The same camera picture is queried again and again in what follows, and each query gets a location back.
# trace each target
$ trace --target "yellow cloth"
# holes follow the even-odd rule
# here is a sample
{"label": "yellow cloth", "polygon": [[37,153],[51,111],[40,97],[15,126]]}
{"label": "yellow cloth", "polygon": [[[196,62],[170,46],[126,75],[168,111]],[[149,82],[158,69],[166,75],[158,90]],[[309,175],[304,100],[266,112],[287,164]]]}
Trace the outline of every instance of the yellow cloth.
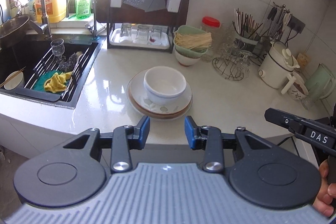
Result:
{"label": "yellow cloth", "polygon": [[52,93],[57,93],[61,91],[65,91],[67,89],[67,86],[65,83],[67,80],[70,79],[72,74],[72,71],[67,72],[67,73],[62,73],[58,75],[58,72],[55,72],[52,78],[46,80],[44,82],[44,90],[45,91],[50,91]]}

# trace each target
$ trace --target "white kettle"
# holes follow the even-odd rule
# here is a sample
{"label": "white kettle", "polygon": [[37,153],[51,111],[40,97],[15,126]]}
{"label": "white kettle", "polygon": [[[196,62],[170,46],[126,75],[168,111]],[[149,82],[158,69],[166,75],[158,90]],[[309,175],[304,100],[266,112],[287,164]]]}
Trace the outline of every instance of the white kettle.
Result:
{"label": "white kettle", "polygon": [[280,41],[271,41],[271,44],[272,47],[261,64],[258,75],[267,85],[275,89],[281,88],[289,80],[281,90],[281,93],[285,94],[296,80],[291,72],[300,65],[285,44]]}

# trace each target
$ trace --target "human hand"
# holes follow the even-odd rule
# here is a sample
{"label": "human hand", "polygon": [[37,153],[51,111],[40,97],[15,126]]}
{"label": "human hand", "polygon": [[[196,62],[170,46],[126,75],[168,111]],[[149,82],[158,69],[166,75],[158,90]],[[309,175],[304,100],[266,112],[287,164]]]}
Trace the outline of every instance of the human hand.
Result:
{"label": "human hand", "polygon": [[330,217],[334,208],[330,205],[334,198],[336,198],[336,183],[328,185],[327,175],[329,173],[328,160],[321,163],[319,172],[321,174],[322,183],[319,193],[314,201],[313,207],[326,217]]}

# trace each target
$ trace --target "red lid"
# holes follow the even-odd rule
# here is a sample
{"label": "red lid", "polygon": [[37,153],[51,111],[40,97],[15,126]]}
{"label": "red lid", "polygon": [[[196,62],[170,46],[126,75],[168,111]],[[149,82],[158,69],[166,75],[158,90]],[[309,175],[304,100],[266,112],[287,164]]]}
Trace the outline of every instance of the red lid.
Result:
{"label": "red lid", "polygon": [[221,26],[221,23],[213,18],[213,17],[203,17],[202,18],[202,22],[205,24],[205,25],[208,25],[208,26],[211,26],[211,27],[215,27],[215,28],[219,28]]}

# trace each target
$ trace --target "chopsticks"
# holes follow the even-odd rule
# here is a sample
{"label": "chopsticks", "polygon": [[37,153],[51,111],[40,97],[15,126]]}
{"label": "chopsticks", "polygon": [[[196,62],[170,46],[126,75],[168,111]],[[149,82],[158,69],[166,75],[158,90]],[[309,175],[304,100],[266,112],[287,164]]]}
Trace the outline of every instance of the chopsticks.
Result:
{"label": "chopsticks", "polygon": [[240,36],[253,40],[258,35],[257,30],[262,26],[262,23],[255,22],[252,15],[244,14],[239,9],[235,9],[235,21],[233,24]]}
{"label": "chopsticks", "polygon": [[13,74],[10,78],[8,78],[5,82],[3,82],[2,84],[0,84],[0,88],[2,88],[4,85],[6,85],[9,81],[11,81],[15,76],[17,76],[20,72],[23,72],[23,70],[26,67],[23,67],[21,70],[17,71],[15,74]]}

